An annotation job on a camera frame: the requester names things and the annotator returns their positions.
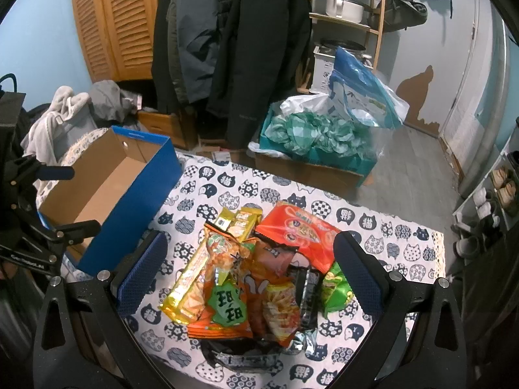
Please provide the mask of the long yellow snack pack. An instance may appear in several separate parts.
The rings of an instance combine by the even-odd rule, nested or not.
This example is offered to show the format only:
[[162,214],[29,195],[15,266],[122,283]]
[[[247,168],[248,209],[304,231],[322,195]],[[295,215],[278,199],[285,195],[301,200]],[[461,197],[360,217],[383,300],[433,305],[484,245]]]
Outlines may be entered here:
[[159,305],[162,312],[179,324],[187,325],[197,321],[204,309],[203,287],[209,261],[207,240],[205,236],[172,290]]

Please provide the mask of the black silver snack pack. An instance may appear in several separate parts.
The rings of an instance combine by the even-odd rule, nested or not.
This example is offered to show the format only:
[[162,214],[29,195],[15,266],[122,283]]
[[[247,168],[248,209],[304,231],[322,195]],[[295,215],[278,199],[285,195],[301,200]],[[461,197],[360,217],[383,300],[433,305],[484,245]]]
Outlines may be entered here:
[[323,275],[313,268],[289,266],[289,276],[296,286],[296,303],[300,311],[296,339],[303,344],[306,357],[314,356],[317,353],[319,294]]

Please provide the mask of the orange green label snack bag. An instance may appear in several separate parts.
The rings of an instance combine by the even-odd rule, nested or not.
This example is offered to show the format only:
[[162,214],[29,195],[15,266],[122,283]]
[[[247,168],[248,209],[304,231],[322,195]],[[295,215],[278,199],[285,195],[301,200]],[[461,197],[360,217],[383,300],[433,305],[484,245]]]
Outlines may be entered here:
[[204,230],[209,260],[203,269],[203,310],[187,334],[199,340],[251,338],[245,277],[252,247],[209,223]]

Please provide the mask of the orange brown snack bag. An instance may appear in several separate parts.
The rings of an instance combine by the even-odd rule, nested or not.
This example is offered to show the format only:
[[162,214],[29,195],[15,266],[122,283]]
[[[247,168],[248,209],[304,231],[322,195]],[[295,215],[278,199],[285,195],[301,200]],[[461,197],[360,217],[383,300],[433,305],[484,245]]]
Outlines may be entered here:
[[288,269],[295,252],[281,247],[273,248],[258,238],[252,242],[252,255],[240,265],[246,290],[247,317],[256,338],[277,342],[263,316],[262,293],[268,284],[294,284]]

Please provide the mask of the small yellow snack packet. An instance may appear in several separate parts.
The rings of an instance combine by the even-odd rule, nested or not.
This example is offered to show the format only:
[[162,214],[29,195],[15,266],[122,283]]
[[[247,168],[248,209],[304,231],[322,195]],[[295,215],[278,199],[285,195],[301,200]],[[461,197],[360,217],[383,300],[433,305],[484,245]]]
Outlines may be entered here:
[[215,226],[237,241],[247,240],[260,223],[263,211],[261,208],[242,207],[236,213],[224,207],[215,220]]

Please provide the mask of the black snack bag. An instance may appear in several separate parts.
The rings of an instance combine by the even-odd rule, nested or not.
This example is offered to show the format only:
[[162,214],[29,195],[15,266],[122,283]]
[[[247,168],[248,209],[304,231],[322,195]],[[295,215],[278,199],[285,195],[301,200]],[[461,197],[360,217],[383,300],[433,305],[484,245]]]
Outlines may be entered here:
[[282,347],[277,342],[251,338],[202,339],[200,348],[211,366],[221,365],[237,372],[267,372],[276,366]]

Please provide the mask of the cat pattern tablecloth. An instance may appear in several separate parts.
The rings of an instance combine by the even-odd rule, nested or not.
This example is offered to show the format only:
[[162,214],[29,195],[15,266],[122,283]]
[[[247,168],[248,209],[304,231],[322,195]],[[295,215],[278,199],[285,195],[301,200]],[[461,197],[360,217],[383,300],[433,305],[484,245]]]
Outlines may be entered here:
[[337,312],[320,314],[317,339],[309,348],[282,355],[271,372],[244,373],[211,366],[187,329],[158,309],[176,276],[198,247],[202,223],[223,209],[258,207],[268,231],[286,242],[315,236],[314,219],[348,231],[384,268],[430,284],[444,271],[441,233],[398,217],[353,206],[317,190],[235,163],[216,164],[181,156],[183,173],[153,175],[130,200],[142,225],[162,231],[168,253],[150,292],[129,322],[144,348],[166,367],[183,373],[190,385],[217,388],[323,388],[351,359],[369,331],[371,318],[350,298]]

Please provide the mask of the red snack bag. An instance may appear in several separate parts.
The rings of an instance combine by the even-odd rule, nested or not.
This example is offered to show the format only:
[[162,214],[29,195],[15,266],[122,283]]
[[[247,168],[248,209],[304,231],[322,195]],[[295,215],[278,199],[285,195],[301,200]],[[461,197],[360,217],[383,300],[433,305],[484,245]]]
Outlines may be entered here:
[[323,274],[335,261],[333,242],[340,230],[300,207],[278,202],[255,231],[267,240],[296,248]]

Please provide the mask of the blue cardboard box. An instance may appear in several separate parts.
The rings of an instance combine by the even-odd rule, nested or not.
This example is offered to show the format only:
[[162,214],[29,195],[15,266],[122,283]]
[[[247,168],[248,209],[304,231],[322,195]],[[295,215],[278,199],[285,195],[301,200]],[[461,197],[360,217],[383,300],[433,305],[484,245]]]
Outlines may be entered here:
[[74,266],[90,275],[112,270],[132,253],[181,177],[171,139],[114,126],[82,149],[75,176],[59,181],[39,206],[52,228],[95,219],[100,232],[68,249]]

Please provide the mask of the brown cardboard box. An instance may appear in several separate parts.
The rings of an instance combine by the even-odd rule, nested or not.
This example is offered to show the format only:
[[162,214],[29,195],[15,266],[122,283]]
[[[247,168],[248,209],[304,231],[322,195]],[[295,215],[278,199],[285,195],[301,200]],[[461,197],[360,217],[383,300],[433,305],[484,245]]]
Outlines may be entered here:
[[255,155],[258,170],[288,178],[337,196],[346,196],[363,182],[363,176],[350,171],[275,158],[263,154]]

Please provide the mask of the grey clothes pile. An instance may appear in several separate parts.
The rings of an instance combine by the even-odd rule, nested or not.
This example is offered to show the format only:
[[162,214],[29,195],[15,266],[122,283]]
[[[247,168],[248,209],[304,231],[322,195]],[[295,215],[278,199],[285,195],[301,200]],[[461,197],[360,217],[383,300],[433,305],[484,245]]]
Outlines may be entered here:
[[58,88],[47,110],[32,123],[21,142],[26,156],[57,165],[84,135],[113,125],[135,125],[142,96],[112,80],[93,83],[87,92]]

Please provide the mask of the wooden louvered door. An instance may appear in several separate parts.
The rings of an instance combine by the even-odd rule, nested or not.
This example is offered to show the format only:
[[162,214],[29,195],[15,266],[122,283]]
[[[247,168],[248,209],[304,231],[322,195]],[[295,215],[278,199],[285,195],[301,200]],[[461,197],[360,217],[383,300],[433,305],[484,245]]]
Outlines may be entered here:
[[151,78],[158,0],[72,0],[93,82]]

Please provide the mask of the blue white plastic bag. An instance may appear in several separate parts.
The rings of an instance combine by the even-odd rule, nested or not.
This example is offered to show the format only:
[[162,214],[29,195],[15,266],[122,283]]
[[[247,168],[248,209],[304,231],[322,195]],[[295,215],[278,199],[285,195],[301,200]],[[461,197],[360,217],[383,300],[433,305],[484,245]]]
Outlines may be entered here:
[[335,53],[329,97],[338,113],[365,125],[397,129],[410,105],[342,47]]

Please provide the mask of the dark hanging coats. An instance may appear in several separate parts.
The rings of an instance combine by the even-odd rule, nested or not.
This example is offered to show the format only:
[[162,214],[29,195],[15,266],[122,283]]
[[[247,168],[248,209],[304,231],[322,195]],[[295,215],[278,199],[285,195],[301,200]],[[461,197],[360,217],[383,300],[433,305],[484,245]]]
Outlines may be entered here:
[[157,109],[243,149],[270,104],[296,94],[310,35],[309,0],[158,0]]

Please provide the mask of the white cooking pot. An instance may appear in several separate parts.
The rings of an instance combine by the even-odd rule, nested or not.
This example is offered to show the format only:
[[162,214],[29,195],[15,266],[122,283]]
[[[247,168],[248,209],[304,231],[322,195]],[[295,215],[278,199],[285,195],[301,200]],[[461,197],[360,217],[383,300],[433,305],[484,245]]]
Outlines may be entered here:
[[326,0],[325,14],[331,18],[359,24],[362,22],[364,7],[354,0]]

